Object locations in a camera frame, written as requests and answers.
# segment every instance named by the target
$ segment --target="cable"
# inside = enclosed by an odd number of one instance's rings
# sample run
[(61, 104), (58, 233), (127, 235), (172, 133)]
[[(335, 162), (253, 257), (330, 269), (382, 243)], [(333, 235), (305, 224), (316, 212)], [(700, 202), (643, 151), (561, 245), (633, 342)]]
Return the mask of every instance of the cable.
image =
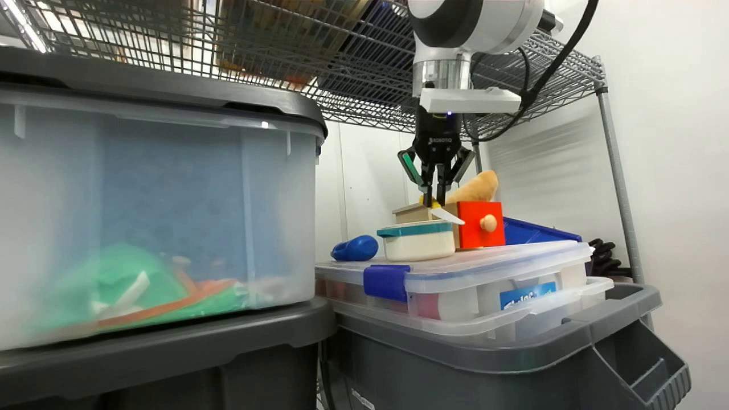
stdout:
[[(530, 60), (526, 54), (525, 47), (520, 47), (522, 54), (522, 63), (525, 63), (525, 79), (522, 79), (522, 101), (526, 98), (528, 85), (530, 85)], [(504, 135), (509, 128), (512, 128), (520, 121), (520, 117), (516, 117), (504, 130), (499, 130), (497, 135)], [(473, 128), (473, 117), (464, 121), (464, 135), (472, 136), (473, 147), (479, 146), (479, 125)]]
[(576, 29), (571, 32), (569, 40), (565, 43), (565, 47), (558, 53), (558, 56), (549, 63), (549, 68), (540, 74), (540, 79), (533, 85), (530, 90), (526, 90), (522, 96), (522, 110), (495, 135), (491, 136), (480, 136), (479, 142), (495, 142), (502, 135), (507, 135), (516, 122), (520, 122), (520, 118), (530, 110), (530, 104), (537, 101), (537, 96), (543, 93), (543, 89), (548, 87), (548, 81), (555, 74), (555, 70), (565, 63), (565, 60), (571, 54), (571, 49), (576, 47), (576, 43), (586, 36), (589, 28), (593, 25), (595, 11), (597, 11), (599, 0), (589, 0), (586, 11), (576, 25)]

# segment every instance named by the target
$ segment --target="shelf post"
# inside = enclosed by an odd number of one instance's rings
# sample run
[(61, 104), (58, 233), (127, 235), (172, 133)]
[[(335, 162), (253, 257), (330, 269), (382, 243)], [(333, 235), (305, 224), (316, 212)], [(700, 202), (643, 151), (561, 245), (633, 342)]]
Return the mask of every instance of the shelf post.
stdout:
[(595, 96), (599, 103), (601, 128), (603, 128), (606, 147), (608, 147), (608, 156), (610, 156), (610, 176), (612, 176), (616, 195), (617, 195), (625, 245), (628, 251), (628, 264), (633, 269), (636, 283), (645, 283), (643, 267), (641, 267), (641, 253), (638, 253), (638, 235), (636, 235), (633, 212), (632, 212), (632, 202), (628, 202), (628, 189), (625, 183), (625, 168), (623, 168), (623, 156), (619, 156), (619, 143), (617, 143), (617, 135), (616, 135), (616, 125), (612, 125), (610, 89), (608, 89), (606, 74), (597, 85)]

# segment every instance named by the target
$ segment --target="label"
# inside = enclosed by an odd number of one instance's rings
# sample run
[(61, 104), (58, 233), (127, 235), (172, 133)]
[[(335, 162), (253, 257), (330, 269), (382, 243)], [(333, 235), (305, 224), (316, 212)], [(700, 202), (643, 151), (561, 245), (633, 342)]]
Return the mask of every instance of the label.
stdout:
[(522, 300), (540, 299), (544, 293), (555, 293), (555, 283), (540, 283), (535, 287), (517, 287), (510, 291), (502, 291), (502, 310), (512, 310)]

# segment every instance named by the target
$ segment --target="red object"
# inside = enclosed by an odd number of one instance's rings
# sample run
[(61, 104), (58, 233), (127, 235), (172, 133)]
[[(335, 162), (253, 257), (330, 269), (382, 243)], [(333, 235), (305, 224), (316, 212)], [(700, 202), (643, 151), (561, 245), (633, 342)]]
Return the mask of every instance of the red object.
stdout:
[(414, 293), (418, 316), (440, 319), (438, 293)]
[(507, 243), (502, 202), (459, 202), (459, 216), (464, 221), (459, 228), (463, 251)]

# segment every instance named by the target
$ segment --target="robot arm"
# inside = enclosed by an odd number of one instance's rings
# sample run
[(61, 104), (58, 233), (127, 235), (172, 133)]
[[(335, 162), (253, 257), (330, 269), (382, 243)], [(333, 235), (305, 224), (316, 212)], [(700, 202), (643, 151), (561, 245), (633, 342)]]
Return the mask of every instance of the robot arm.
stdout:
[(522, 98), (507, 89), (472, 89), (473, 53), (510, 53), (522, 47), (543, 25), (544, 0), (409, 0), (414, 29), (413, 96), (419, 101), (413, 147), (399, 160), (422, 187), (425, 202), (438, 202), (463, 177), (472, 153), (460, 146), (463, 114), (516, 114)]

